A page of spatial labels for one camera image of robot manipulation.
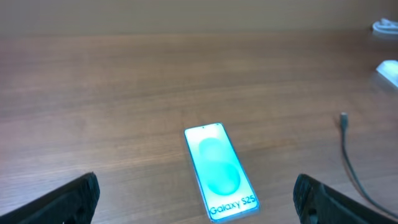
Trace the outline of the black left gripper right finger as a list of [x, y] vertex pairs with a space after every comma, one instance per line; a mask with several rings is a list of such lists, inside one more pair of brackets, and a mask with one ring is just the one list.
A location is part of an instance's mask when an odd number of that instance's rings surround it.
[[307, 174], [298, 175], [293, 201], [301, 224], [397, 224]]

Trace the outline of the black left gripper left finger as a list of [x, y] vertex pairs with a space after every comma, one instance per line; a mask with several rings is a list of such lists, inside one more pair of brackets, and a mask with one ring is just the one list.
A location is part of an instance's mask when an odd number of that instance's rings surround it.
[[100, 198], [97, 176], [86, 173], [1, 216], [1, 223], [91, 223]]

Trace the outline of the Galaxy smartphone with cyan screen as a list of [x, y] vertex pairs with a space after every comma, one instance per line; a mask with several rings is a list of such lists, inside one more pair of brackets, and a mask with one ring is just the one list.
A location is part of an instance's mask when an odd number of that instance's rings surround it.
[[184, 136], [210, 221], [258, 212], [259, 199], [223, 124], [188, 128]]

